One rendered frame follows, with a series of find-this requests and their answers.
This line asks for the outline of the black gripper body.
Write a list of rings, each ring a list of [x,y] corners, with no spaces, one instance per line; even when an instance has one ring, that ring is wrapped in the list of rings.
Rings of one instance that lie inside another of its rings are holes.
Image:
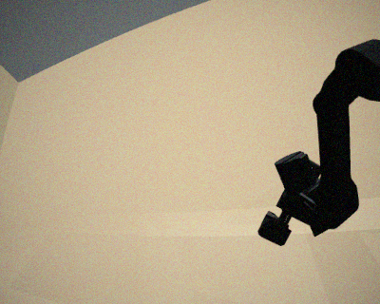
[[[320,165],[311,160],[310,165],[315,174],[315,178],[318,179],[321,174]],[[292,232],[292,230],[290,230],[287,225],[290,219],[294,218],[290,209],[290,204],[293,197],[294,195],[288,195],[284,189],[280,199],[276,204],[276,206],[282,210],[282,213],[278,219],[268,220],[266,218],[263,220],[261,226],[258,229],[260,237],[266,238],[272,243],[276,243],[279,246],[285,245],[288,237]]]

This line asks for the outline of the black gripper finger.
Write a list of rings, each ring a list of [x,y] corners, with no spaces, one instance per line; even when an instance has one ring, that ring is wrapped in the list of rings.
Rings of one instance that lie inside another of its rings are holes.
[[[271,220],[271,219],[275,220],[275,219],[278,219],[278,216],[275,215],[274,213],[268,211],[268,213],[266,214],[266,216],[265,216],[264,219],[266,219],[266,218],[267,218],[268,220]]]

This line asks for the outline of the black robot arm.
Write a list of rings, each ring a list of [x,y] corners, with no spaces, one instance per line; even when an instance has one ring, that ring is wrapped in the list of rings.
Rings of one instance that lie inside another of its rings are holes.
[[[380,102],[380,40],[340,51],[323,83],[313,99],[320,179],[301,151],[275,162],[286,193],[294,195],[292,216],[310,225],[314,237],[342,225],[359,206],[351,174],[349,105],[357,97]]]

